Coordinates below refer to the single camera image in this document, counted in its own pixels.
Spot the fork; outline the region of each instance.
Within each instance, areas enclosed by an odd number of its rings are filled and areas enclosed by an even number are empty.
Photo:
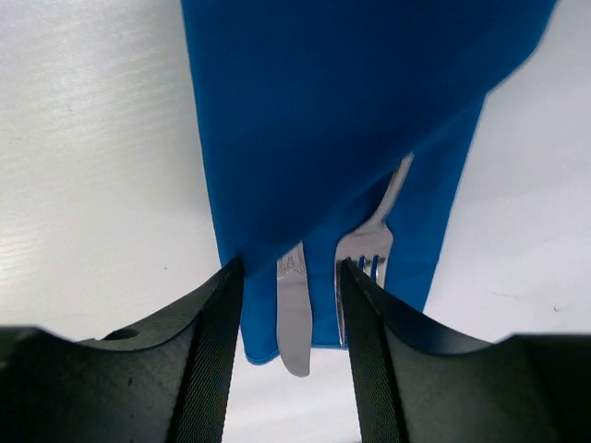
[[[369,220],[344,236],[336,247],[334,259],[334,293],[337,324],[339,327],[339,341],[343,347],[346,345],[346,338],[340,276],[336,271],[338,263],[351,258],[371,280],[377,283],[379,287],[384,287],[388,257],[390,256],[394,243],[392,231],[386,225],[386,217],[392,211],[394,202],[400,194],[413,158],[412,153],[403,158],[398,169],[392,174],[392,179],[376,211],[371,215]]]

